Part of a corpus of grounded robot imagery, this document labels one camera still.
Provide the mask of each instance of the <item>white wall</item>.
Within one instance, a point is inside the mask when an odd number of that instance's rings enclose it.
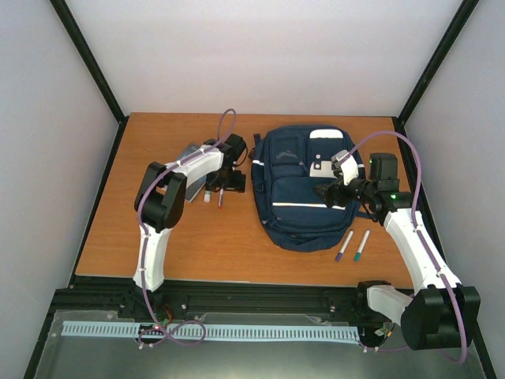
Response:
[[[461,0],[69,0],[130,111],[398,115]]]
[[[66,287],[116,122],[49,1],[0,2],[0,371]]]
[[[480,2],[406,125],[444,251],[505,377],[505,2]]]

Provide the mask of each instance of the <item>wooden tabletop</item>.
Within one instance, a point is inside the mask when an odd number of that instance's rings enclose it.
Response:
[[[132,277],[137,267],[140,232],[133,201],[147,165],[173,161],[191,142],[201,144],[216,135],[220,114],[131,114],[102,199],[77,266],[77,275]],[[393,130],[390,118],[240,114],[234,133],[253,146],[253,134],[263,137],[278,126],[325,123],[346,130],[357,143],[370,133]],[[366,162],[371,152],[392,152],[399,159],[401,189],[408,190],[397,140],[390,136],[371,140],[360,149]],[[400,252],[378,223],[356,218],[354,236],[339,263],[339,245],[315,253],[296,253],[275,246],[261,227],[250,182],[245,193],[224,194],[203,202],[203,191],[185,210],[170,236],[165,277],[320,286],[356,286],[362,280],[387,280],[396,287],[412,287]],[[354,262],[361,237],[372,232],[359,262]]]

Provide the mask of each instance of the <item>navy blue backpack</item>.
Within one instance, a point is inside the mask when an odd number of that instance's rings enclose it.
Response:
[[[287,250],[312,252],[337,245],[360,204],[327,208],[313,187],[335,180],[331,157],[353,146],[348,133],[328,125],[283,126],[254,136],[251,179],[258,216],[270,239]],[[365,177],[358,152],[353,154]]]

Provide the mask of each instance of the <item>backpack logo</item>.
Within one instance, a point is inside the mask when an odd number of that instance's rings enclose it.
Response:
[[[296,158],[298,159],[297,155],[294,153],[294,152],[291,152],[290,150],[286,150],[285,152],[280,152],[279,154],[277,154],[277,156],[275,156],[277,159],[281,159],[285,156],[289,156],[291,158]]]

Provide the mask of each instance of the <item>blue marker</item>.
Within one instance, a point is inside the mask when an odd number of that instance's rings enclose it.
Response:
[[[335,257],[335,260],[337,262],[340,262],[340,258],[342,258],[342,255],[344,255],[344,251],[346,250],[346,247],[349,244],[350,238],[353,236],[353,233],[354,233],[353,231],[349,231],[349,234],[347,235],[346,240],[342,244],[342,247],[340,248],[339,253]]]
[[[367,229],[365,235],[363,235],[363,239],[361,240],[360,247],[357,248],[356,255],[354,256],[354,261],[358,262],[361,258],[361,253],[363,253],[363,249],[365,248],[366,240],[370,235],[370,229]]]

